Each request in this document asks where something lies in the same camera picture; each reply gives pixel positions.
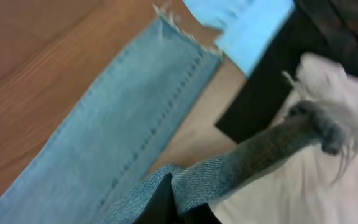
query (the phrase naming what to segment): black object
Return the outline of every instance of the black object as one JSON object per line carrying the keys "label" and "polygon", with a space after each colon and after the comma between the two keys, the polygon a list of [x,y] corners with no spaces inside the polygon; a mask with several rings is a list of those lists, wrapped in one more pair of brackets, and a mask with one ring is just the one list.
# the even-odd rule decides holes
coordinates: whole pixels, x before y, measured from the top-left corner
{"label": "black object", "polygon": [[305,52],[337,61],[347,73],[358,77],[358,64],[338,57],[311,19],[295,9],[216,126],[237,143],[264,130],[291,92],[282,71],[294,75]]}
{"label": "black object", "polygon": [[179,216],[176,212],[171,180],[172,174],[164,176],[142,214],[134,223],[221,224],[209,208],[208,204],[200,205],[189,212],[186,212],[184,215]]}

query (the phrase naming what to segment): wood grain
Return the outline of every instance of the wood grain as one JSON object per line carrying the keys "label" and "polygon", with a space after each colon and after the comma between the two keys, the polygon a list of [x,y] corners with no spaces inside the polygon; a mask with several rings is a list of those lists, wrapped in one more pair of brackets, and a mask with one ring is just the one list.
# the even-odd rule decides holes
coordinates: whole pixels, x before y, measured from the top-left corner
{"label": "wood grain", "polygon": [[[180,1],[173,11],[182,16],[180,27],[212,44],[218,32],[202,29]],[[105,0],[0,80],[0,196],[94,78],[154,17],[150,1]],[[213,123],[243,82],[238,69],[225,63],[153,169],[169,162],[188,166],[233,147]]]}

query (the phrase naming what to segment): white fabric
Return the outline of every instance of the white fabric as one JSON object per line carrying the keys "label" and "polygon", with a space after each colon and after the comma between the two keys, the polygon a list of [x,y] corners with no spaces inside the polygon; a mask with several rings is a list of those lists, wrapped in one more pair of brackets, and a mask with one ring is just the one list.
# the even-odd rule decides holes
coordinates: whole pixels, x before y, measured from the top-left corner
{"label": "white fabric", "polygon": [[[297,75],[313,98],[341,103],[358,117],[358,80],[347,78],[341,65],[308,54]],[[211,208],[223,224],[358,223],[358,154],[331,184],[339,161],[309,146]]]}

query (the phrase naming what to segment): beige cloth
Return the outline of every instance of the beige cloth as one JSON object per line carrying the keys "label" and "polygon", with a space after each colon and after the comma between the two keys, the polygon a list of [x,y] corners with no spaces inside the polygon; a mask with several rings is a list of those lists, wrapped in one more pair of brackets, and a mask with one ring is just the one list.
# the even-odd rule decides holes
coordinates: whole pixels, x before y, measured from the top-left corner
{"label": "beige cloth", "polygon": [[[358,125],[358,79],[347,77],[341,65],[306,54],[297,76],[310,97],[344,105]],[[297,98],[291,94],[284,107]],[[340,157],[323,154],[320,146],[309,146],[275,172],[210,206],[223,224],[358,223],[358,154],[343,178],[331,184],[339,162]]]}

